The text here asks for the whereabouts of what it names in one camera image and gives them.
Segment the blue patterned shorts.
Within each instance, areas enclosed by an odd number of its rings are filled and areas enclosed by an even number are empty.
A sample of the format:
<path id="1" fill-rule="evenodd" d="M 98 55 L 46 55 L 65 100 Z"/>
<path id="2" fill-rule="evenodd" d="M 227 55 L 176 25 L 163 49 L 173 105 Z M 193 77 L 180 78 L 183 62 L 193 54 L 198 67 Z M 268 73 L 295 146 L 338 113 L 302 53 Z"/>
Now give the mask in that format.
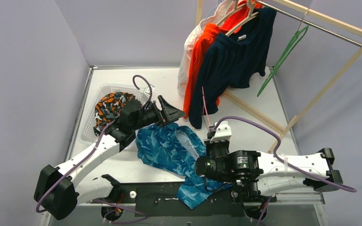
<path id="1" fill-rule="evenodd" d="M 155 124 L 139 129 L 136 136 L 137 156 L 146 165 L 183 176 L 176 197 L 193 209 L 214 192 L 230 188 L 195 172 L 196 160 L 206 155 L 206 146 L 188 126 L 177 123 L 159 127 Z"/>

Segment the green hanger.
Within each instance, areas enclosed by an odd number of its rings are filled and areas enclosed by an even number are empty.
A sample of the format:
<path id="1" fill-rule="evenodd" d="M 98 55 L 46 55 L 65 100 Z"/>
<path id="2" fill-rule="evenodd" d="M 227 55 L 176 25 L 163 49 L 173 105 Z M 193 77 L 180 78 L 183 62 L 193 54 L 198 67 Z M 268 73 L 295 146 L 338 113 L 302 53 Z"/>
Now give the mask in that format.
<path id="1" fill-rule="evenodd" d="M 287 44 L 286 48 L 284 49 L 283 53 L 281 54 L 280 58 L 278 59 L 278 61 L 276 62 L 275 66 L 270 70 L 269 75 L 267 76 L 267 78 L 265 79 L 265 81 L 263 82 L 262 86 L 260 87 L 258 93 L 257 93 L 257 97 L 259 97 L 262 92 L 264 91 L 264 89 L 266 88 L 266 86 L 269 84 L 269 82 L 272 80 L 272 78 L 276 75 L 276 72 L 279 70 L 279 68 L 282 66 L 282 64 L 285 62 L 285 60 L 288 58 L 288 56 L 290 55 L 290 53 L 293 51 L 293 49 L 297 46 L 297 44 L 302 40 L 302 38 L 306 35 L 309 26 L 306 25 L 304 28 L 300 29 L 301 24 L 303 23 L 304 18 L 306 17 L 307 13 L 308 13 L 309 9 L 307 9 L 304 13 L 303 18 L 301 19 L 301 22 L 298 26 L 298 29 L 296 30 L 296 32 L 294 33 L 294 35 L 292 36 L 291 40 L 289 41 L 289 43 Z"/>

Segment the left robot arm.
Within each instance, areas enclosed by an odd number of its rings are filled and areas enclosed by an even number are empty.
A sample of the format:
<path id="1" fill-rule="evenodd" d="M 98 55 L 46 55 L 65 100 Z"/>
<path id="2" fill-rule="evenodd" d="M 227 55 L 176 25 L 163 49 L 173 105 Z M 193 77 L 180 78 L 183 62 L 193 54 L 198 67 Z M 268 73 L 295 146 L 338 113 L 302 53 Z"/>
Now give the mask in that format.
<path id="1" fill-rule="evenodd" d="M 144 107 L 137 99 L 125 101 L 119 116 L 108 123 L 97 140 L 75 157 L 56 167 L 48 164 L 41 171 L 34 192 L 36 212 L 50 213 L 55 219 L 66 218 L 77 205 L 106 198 L 115 201 L 121 188 L 110 175 L 86 180 L 85 177 L 108 158 L 120 153 L 136 138 L 136 131 L 155 124 L 159 127 L 177 121 L 185 112 L 169 104 L 161 95 Z"/>

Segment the camouflage orange black shorts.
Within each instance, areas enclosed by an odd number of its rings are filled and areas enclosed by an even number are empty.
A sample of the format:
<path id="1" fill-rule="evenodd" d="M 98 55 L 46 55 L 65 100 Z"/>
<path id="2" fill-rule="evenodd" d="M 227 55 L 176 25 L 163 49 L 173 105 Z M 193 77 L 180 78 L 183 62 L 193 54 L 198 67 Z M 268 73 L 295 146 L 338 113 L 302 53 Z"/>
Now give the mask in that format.
<path id="1" fill-rule="evenodd" d="M 94 118 L 96 121 L 93 127 L 94 134 L 100 135 L 102 129 L 110 122 L 116 120 L 125 102 L 135 99 L 136 96 L 127 92 L 113 92 L 102 97 L 94 107 Z"/>

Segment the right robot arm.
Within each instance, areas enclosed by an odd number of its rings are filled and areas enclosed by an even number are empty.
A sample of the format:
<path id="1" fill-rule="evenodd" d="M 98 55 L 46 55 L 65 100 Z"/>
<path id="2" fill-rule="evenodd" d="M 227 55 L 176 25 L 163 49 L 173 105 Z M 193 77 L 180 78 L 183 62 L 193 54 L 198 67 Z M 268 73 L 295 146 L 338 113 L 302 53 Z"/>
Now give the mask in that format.
<path id="1" fill-rule="evenodd" d="M 332 184 L 343 184 L 339 170 L 333 169 L 335 157 L 323 148 L 312 155 L 286 155 L 238 150 L 229 152 L 229 142 L 205 140 L 206 155 L 198 157 L 196 174 L 204 181 L 232 187 L 233 197 L 258 202 L 283 191 L 311 187 L 316 192 L 338 190 Z"/>

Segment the pink hanger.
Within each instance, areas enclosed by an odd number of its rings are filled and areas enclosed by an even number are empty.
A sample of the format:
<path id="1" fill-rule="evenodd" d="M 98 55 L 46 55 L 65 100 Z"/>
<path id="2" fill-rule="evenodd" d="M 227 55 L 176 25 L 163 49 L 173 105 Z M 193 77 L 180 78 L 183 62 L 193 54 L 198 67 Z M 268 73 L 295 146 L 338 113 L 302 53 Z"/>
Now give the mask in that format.
<path id="1" fill-rule="evenodd" d="M 206 97 L 205 97 L 204 87 L 201 88 L 201 91 L 202 91 L 202 100 L 203 100 L 203 115 L 204 115 L 203 117 L 205 117 L 205 119 L 203 119 L 203 121 L 206 125 L 207 131 L 210 132 L 211 131 L 211 129 L 210 129 L 211 122 L 210 122 L 209 113 L 208 113 L 207 106 L 206 106 Z"/>

